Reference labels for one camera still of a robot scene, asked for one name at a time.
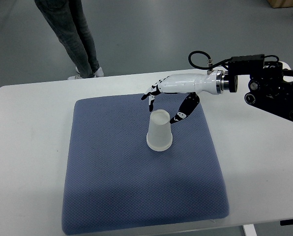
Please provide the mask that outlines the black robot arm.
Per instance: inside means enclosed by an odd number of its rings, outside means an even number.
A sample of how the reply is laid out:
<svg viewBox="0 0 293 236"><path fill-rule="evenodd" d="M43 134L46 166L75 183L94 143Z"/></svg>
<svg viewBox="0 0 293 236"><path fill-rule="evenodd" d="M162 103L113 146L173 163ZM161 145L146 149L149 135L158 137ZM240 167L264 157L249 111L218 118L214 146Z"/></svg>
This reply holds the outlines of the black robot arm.
<svg viewBox="0 0 293 236"><path fill-rule="evenodd" d="M293 70L284 69L276 61L265 61L263 54L231 57L222 63L227 69L225 80L230 92L237 92L238 76L248 75L249 92L245 102L253 107L269 112L293 122L293 81L287 82L285 76L293 77Z"/></svg>

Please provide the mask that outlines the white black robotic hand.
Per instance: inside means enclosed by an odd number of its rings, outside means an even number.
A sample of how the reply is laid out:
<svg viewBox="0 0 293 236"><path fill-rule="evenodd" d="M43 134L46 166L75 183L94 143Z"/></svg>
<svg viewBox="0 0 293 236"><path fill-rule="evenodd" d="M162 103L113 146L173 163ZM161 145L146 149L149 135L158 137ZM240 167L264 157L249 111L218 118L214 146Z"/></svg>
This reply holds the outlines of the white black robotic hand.
<svg viewBox="0 0 293 236"><path fill-rule="evenodd" d="M170 120L170 123L173 124L191 115L200 103L199 94L201 92L208 92L212 95L221 94L225 89L223 77L222 70L216 70L210 74L173 74L149 87L141 99L148 99L149 111L153 111L156 96L162 93L187 94L177 113Z"/></svg>

